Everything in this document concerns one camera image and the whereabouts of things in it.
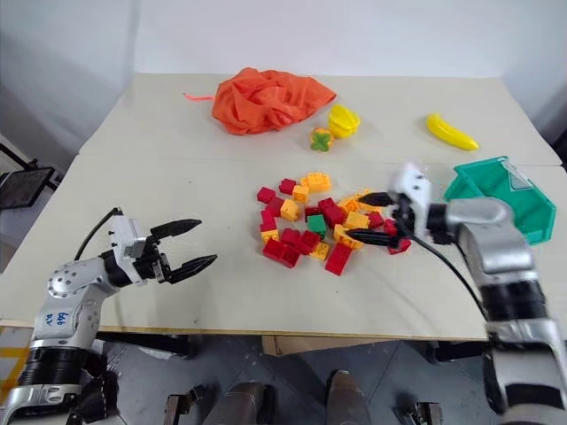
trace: crumpled orange fabric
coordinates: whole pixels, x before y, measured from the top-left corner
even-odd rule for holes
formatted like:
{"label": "crumpled orange fabric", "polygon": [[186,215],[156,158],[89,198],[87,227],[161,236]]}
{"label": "crumpled orange fabric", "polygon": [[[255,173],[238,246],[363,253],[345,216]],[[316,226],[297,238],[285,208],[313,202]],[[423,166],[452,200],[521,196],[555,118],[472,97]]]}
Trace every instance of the crumpled orange fabric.
{"label": "crumpled orange fabric", "polygon": [[213,116],[233,135],[254,135],[300,122],[335,96],[311,77],[245,68],[219,85]]}

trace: yellow banana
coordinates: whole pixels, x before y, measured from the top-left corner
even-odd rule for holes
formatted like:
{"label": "yellow banana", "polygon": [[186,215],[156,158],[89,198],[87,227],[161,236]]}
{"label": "yellow banana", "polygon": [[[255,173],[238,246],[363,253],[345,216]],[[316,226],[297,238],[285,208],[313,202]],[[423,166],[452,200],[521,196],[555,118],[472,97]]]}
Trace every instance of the yellow banana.
{"label": "yellow banana", "polygon": [[427,128],[443,142],[452,144],[457,148],[466,151],[478,149],[478,143],[475,142],[475,139],[463,133],[461,130],[452,127],[441,118],[439,113],[431,113],[427,117]]}

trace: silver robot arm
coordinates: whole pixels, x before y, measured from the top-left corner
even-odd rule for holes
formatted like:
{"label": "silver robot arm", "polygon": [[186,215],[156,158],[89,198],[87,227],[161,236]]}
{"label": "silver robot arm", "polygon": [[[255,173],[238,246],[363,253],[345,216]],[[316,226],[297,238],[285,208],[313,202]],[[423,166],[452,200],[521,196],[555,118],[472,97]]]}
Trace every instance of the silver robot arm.
{"label": "silver robot arm", "polygon": [[491,349],[485,354],[485,392],[502,424],[567,423],[567,353],[548,317],[532,251],[514,226],[510,207],[498,199],[456,199],[431,204],[431,184],[414,166],[394,177],[388,194],[369,194],[371,205],[394,205],[398,236],[351,230],[365,243],[455,243],[482,299]]}
{"label": "silver robot arm", "polygon": [[200,220],[158,226],[151,229],[150,236],[143,236],[137,222],[128,217],[115,215],[112,220],[108,232],[111,251],[66,263],[49,277],[47,298],[35,318],[26,367],[19,386],[8,395],[0,425],[9,423],[16,413],[59,413],[74,405],[82,393],[83,368],[91,356],[97,356],[91,346],[106,298],[129,284],[145,284],[147,279],[180,282],[216,260],[216,255],[200,257],[171,270],[166,255],[158,250],[160,239],[187,232]]}

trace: black cable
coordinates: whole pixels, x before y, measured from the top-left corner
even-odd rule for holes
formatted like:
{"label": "black cable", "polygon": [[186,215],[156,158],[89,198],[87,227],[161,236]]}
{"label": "black cable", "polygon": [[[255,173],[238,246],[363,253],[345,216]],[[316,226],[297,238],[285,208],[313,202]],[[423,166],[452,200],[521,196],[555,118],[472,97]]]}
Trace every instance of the black cable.
{"label": "black cable", "polygon": [[429,245],[428,243],[426,243],[425,241],[421,240],[419,237],[417,237],[416,235],[414,235],[413,232],[410,232],[408,228],[406,228],[406,226],[401,222],[401,220],[397,221],[396,223],[401,231],[408,235],[409,238],[413,241],[416,241],[416,243],[418,245],[421,245],[422,247],[424,247],[427,251],[429,251],[431,254],[433,254],[435,257],[437,257],[438,259],[440,259],[441,261],[443,261],[445,263],[445,265],[447,267],[449,267],[451,269],[451,271],[459,278],[459,280],[462,282],[462,284],[464,285],[464,287],[467,289],[467,291],[469,292],[470,296],[472,297],[472,299],[474,300],[475,304],[478,307],[478,310],[480,310],[480,313],[482,314],[482,317],[485,318],[485,321],[487,320],[486,318],[486,313],[485,313],[485,309],[483,308],[482,304],[480,303],[480,300],[477,297],[477,294],[475,294],[475,292],[472,290],[472,288],[470,287],[469,283],[467,282],[467,280],[462,276],[461,272],[459,272],[455,266],[453,266],[453,263],[451,263],[451,261],[448,260],[447,257],[445,257],[442,253],[440,253],[439,251],[437,251],[435,248],[433,248],[431,245]]}
{"label": "black cable", "polygon": [[92,230],[90,230],[85,240],[82,241],[79,250],[74,255],[75,261],[81,258],[82,252],[85,251],[85,248],[87,247],[87,244],[90,242],[90,239],[92,239],[92,236],[94,236],[96,232],[103,226],[103,224],[105,224],[108,221],[108,219],[110,219],[113,215],[122,215],[122,210],[120,208],[114,207],[112,210],[106,213],[105,217],[103,217],[102,220],[99,221],[98,224]]}

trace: green bin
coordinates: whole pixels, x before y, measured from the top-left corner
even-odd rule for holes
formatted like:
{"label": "green bin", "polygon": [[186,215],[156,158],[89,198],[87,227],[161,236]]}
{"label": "green bin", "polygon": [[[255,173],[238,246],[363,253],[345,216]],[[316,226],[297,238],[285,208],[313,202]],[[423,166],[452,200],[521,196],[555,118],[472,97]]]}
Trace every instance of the green bin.
{"label": "green bin", "polygon": [[516,227],[535,245],[551,238],[555,205],[530,180],[523,177],[508,157],[485,159],[456,166],[445,199],[496,197],[512,207]]}

